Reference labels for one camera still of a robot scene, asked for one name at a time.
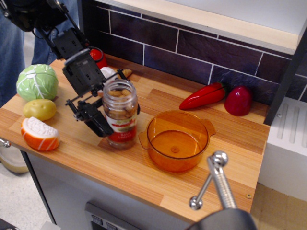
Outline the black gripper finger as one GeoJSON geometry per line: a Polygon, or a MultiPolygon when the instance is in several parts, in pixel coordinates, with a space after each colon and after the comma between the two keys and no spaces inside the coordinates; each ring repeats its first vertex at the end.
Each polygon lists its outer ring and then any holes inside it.
{"type": "Polygon", "coordinates": [[[130,69],[118,69],[117,70],[118,78],[121,80],[128,80],[128,77],[132,74],[132,70],[130,69]]]}
{"type": "Polygon", "coordinates": [[[97,100],[94,103],[78,101],[77,107],[73,105],[73,112],[77,120],[83,121],[99,137],[104,138],[112,135],[114,131],[101,111],[98,110],[102,105],[102,100],[97,100]]]}

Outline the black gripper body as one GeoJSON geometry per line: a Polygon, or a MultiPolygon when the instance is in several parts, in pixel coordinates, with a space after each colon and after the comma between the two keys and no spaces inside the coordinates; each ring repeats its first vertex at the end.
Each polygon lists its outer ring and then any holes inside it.
{"type": "Polygon", "coordinates": [[[86,48],[66,60],[63,73],[77,96],[68,99],[66,105],[72,105],[74,101],[90,93],[97,97],[98,92],[103,90],[105,84],[118,78],[118,73],[105,77],[90,55],[90,49],[86,48]]]}

